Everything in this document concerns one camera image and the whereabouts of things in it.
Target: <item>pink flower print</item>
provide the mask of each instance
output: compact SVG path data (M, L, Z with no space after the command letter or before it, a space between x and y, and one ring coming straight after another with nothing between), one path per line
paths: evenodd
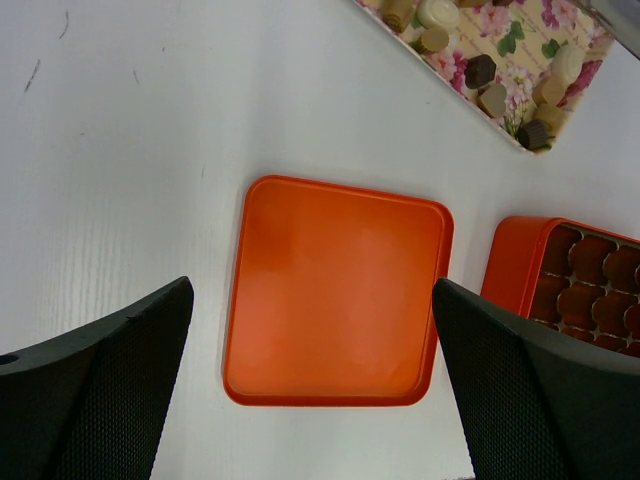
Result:
M578 8L568 0L542 0L544 11L542 21L547 27L559 30L560 27L576 28Z
M481 7L474 7L473 11L479 16L481 37L502 35L505 27L511 23L509 9L496 7L491 2Z
M464 58L462 50L459 48L453 52L453 60L455 62L456 71L453 74L453 78L449 81L453 89L464 95L462 88L464 87L465 75L464 72L467 69L468 60Z
M512 65L507 69L504 86L507 88L507 107L516 110L531 98L533 75L526 68Z
M442 78L444 78L448 82L453 79L457 68L455 58L453 58L453 55L451 55L451 53L446 50L442 50L441 52L429 55L429 57L427 58L429 59L429 63L431 64L431 66L436 69L436 71Z
M567 91L564 94L564 98L560 100L558 106L564 107L571 97L580 95L589 85L591 85L593 77L598 73L601 65L602 60L593 60L583 63L580 76L575 82L569 85L569 88L567 88Z

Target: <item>mesh texture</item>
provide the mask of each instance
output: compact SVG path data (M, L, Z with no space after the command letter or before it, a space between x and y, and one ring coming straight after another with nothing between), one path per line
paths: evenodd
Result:
M434 313L477 479L576 478L518 337L442 282Z
M102 342L45 478L149 478L190 310L160 302Z

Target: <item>scuff mark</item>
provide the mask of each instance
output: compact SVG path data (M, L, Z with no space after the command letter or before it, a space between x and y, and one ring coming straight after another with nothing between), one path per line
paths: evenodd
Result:
M64 18L66 18L67 23L64 26L64 30L62 31L62 33L58 37L58 40L60 40L62 37L64 37L64 35L67 33L67 30L69 30L69 10L66 10L64 12Z
M36 68L33 69L33 73L31 74L31 78L27 82L27 86L24 87L24 93L27 93L29 88L31 88L31 84L33 83L33 79L36 78L36 73L38 73L39 69L40 69L40 59L38 59L38 63L36 63Z

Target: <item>orange tray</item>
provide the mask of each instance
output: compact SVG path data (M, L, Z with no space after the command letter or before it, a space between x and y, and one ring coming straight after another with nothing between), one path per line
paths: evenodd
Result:
M482 296L579 340L640 357L640 243L565 218L508 217Z
M243 405L420 400L437 343L431 289L453 218L438 203L270 176L247 192L224 386Z

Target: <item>chocolate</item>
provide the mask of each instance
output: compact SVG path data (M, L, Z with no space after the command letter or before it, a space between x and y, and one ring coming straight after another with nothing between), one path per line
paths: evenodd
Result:
M382 10L382 21L396 33L405 31L413 14L413 0L389 0Z
M489 55L483 53L469 59L464 75L467 88L484 87L495 78L496 63Z
M448 45L449 33L439 27L430 27L412 44L414 50L421 55L441 52Z
M536 105L541 106L545 103L554 107L560 103L567 91L564 85L557 77L547 77L541 80L533 90L533 101Z
M558 135L558 132L560 132L560 129L564 124L565 114L564 110L561 108L543 103L535 111L533 118L544 123L547 133L550 136L555 137Z
M584 51L575 45L564 45L556 52L551 63L551 74L568 87L575 82L582 71Z
M518 142L527 150L538 150L549 142L549 133L540 120L531 120L518 130Z
M507 111L507 88L495 83L478 95L478 106L491 118L500 118Z
M424 28L440 27L452 32L460 24L460 10L451 0L421 0L416 16Z

